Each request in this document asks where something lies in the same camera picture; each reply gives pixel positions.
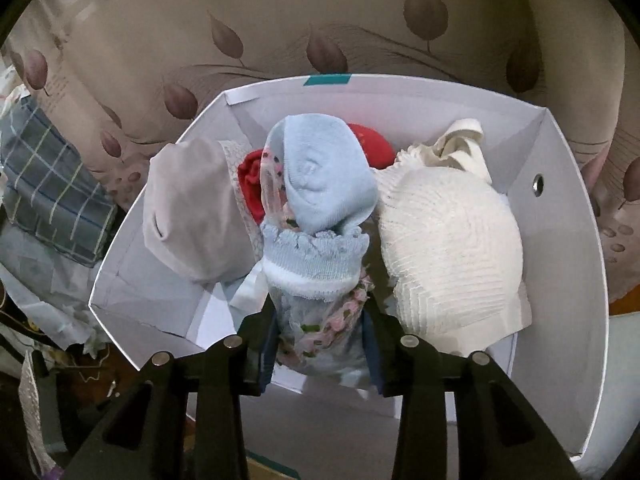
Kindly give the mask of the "floral sheer underwear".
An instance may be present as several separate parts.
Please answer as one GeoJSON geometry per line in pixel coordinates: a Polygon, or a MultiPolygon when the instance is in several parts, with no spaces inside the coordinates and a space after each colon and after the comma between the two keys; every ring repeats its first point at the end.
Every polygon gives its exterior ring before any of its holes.
{"type": "Polygon", "coordinates": [[[373,283],[362,259],[369,235],[355,226],[307,234],[288,208],[284,165],[260,161],[265,218],[262,270],[280,330],[277,361],[304,375],[360,380],[366,371],[360,316],[373,283]]]}

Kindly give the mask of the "white lace bra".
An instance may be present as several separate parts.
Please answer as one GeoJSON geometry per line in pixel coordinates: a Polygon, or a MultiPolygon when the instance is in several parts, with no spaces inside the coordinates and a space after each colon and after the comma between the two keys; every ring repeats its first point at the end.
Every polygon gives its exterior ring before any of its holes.
{"type": "Polygon", "coordinates": [[[533,321],[520,229],[492,186],[483,136],[478,120],[457,120],[434,144],[413,144],[374,173],[381,255],[399,322],[458,356],[533,321]]]}

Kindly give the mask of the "grey beige bra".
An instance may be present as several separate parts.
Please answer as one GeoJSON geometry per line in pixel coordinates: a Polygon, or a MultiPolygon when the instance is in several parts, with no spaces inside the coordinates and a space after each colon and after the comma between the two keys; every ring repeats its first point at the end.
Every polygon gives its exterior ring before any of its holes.
{"type": "Polygon", "coordinates": [[[144,244],[191,282],[235,281],[262,256],[262,236],[238,177],[249,152],[243,142],[198,138],[168,144],[151,159],[144,244]]]}

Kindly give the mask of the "red underwear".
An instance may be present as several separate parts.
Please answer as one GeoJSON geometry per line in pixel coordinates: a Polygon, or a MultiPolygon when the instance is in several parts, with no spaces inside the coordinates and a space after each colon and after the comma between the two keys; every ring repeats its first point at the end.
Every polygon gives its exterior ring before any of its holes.
{"type": "MultiPolygon", "coordinates": [[[[381,133],[352,122],[349,122],[348,125],[358,139],[370,167],[385,169],[394,162],[396,152],[392,144],[381,133]]],[[[261,164],[262,150],[257,150],[248,153],[236,170],[247,209],[257,224],[261,224],[265,218],[265,209],[262,206],[262,186],[260,185],[261,164]]]]}

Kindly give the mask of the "white crumpled plastic bag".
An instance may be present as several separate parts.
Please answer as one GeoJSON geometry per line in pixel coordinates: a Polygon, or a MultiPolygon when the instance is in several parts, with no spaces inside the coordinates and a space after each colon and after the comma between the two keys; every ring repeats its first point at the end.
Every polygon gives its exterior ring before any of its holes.
{"type": "Polygon", "coordinates": [[[1,281],[14,304],[58,347],[97,356],[108,336],[89,309],[98,268],[83,266],[12,224],[1,230],[1,281]]]}

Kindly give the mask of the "plaid grey cloth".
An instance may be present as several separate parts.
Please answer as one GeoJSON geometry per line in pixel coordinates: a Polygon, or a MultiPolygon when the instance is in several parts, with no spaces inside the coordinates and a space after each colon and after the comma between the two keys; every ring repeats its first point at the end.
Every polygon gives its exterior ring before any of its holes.
{"type": "Polygon", "coordinates": [[[83,266],[103,258],[117,206],[31,96],[1,117],[1,167],[14,226],[83,266]]]}

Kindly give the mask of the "leaf patterned beige curtain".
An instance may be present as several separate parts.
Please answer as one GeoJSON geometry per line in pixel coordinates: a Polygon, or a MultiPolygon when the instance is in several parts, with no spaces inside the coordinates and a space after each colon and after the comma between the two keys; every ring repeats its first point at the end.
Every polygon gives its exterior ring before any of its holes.
{"type": "Polygon", "coordinates": [[[639,295],[639,15],[617,0],[1,0],[1,58],[119,206],[221,91],[443,79],[547,107],[594,200],[608,293],[639,295]]]}

